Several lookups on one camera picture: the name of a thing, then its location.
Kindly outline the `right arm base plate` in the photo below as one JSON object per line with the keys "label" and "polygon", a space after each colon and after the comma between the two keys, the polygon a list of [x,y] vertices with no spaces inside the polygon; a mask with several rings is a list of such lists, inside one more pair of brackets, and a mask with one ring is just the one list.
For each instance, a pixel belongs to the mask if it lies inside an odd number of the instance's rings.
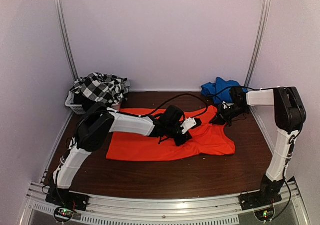
{"label": "right arm base plate", "polygon": [[250,209],[257,209],[265,206],[271,206],[274,203],[282,201],[280,195],[281,188],[274,186],[262,186],[262,188],[255,192],[243,191],[238,196],[241,209],[243,211]]}

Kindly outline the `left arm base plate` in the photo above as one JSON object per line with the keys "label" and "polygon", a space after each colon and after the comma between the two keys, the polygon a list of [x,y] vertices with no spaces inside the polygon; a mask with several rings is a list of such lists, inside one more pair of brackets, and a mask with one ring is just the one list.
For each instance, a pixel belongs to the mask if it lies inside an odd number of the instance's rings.
{"label": "left arm base plate", "polygon": [[73,211],[86,211],[89,202],[89,196],[80,193],[74,193],[68,189],[56,188],[55,186],[50,185],[45,201],[60,207],[66,207]]}

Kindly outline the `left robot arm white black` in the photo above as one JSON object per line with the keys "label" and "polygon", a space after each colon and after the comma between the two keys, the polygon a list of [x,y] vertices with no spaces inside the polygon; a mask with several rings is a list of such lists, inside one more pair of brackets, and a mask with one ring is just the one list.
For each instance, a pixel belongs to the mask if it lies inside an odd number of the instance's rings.
{"label": "left robot arm white black", "polygon": [[129,114],[107,107],[102,102],[96,103],[76,126],[67,152],[52,174],[50,182],[55,188],[51,195],[53,200],[61,207],[72,203],[71,194],[65,190],[70,189],[84,161],[103,146],[109,133],[168,138],[173,139],[176,146],[181,146],[192,138],[189,131],[198,124],[200,122],[196,118],[186,118],[184,112],[175,106],[153,116]]}

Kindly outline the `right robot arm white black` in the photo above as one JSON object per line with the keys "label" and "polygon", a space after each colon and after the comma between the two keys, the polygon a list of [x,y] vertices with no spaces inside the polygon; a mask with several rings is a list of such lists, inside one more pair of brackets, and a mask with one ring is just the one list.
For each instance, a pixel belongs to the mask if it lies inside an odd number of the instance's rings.
{"label": "right robot arm white black", "polygon": [[269,106],[274,108],[277,140],[270,165],[262,178],[256,195],[259,205],[268,205],[286,182],[286,171],[293,157],[295,143],[302,132],[307,113],[296,87],[275,87],[260,90],[241,86],[228,88],[231,104],[218,106],[212,125],[231,126],[233,119],[244,114],[250,107]]}

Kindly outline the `orange t-shirt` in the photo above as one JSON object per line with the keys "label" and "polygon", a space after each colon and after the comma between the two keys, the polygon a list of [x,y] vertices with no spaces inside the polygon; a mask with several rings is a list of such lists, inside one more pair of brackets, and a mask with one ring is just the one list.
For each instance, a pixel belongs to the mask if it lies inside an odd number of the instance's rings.
{"label": "orange t-shirt", "polygon": [[190,130],[192,139],[181,146],[176,146],[173,139],[159,143],[158,138],[116,132],[112,135],[106,159],[125,162],[169,162],[200,154],[233,155],[236,146],[225,135],[225,126],[210,124],[217,111],[216,107],[210,105],[199,117],[202,125]]}

